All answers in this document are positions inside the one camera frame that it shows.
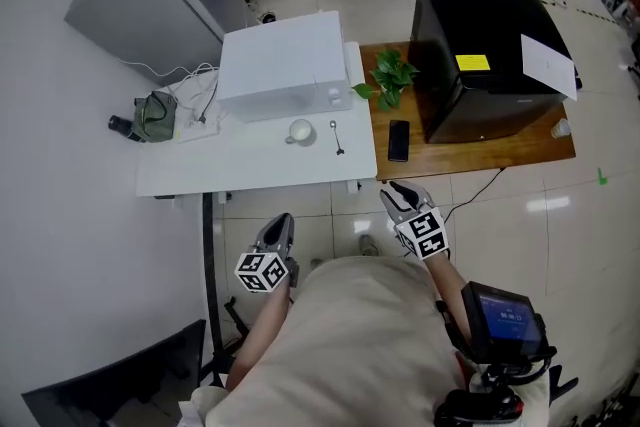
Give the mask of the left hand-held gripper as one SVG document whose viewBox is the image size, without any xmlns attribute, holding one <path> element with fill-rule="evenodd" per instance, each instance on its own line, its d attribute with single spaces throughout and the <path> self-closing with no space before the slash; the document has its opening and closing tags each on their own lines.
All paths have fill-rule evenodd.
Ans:
<svg viewBox="0 0 640 427">
<path fill-rule="evenodd" d="M 299 265 L 290 255 L 294 232 L 295 220 L 290 213 L 272 218 L 261 228 L 256 241 L 240 255 L 234 269 L 247 291 L 271 293 L 283 282 L 297 287 Z"/>
</svg>

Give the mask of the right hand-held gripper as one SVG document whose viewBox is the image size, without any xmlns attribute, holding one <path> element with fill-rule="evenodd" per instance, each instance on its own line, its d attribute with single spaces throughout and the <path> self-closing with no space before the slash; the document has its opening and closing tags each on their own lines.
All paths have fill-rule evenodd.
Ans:
<svg viewBox="0 0 640 427">
<path fill-rule="evenodd" d="M 407 204 L 402 207 L 386 190 L 380 191 L 400 243 L 421 261 L 442 252 L 449 255 L 445 222 L 431 195 L 407 180 L 392 180 L 389 184 Z"/>
</svg>

